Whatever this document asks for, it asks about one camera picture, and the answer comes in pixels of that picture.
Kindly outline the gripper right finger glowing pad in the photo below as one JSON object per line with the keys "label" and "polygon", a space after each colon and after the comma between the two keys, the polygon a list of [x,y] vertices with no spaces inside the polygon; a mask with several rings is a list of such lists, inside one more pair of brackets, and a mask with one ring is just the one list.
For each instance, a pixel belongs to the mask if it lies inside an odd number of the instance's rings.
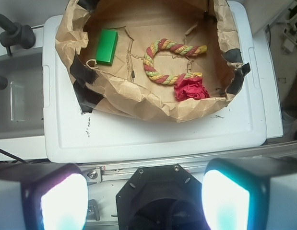
{"label": "gripper right finger glowing pad", "polygon": [[214,158],[202,180],[212,230],[297,230],[297,158]]}

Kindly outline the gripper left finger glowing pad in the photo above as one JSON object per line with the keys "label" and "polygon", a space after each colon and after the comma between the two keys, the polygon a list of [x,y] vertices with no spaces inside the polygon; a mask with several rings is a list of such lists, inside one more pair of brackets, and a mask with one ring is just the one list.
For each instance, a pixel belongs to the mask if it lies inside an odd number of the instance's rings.
{"label": "gripper left finger glowing pad", "polygon": [[76,164],[0,164],[0,230],[82,230],[87,209]]}

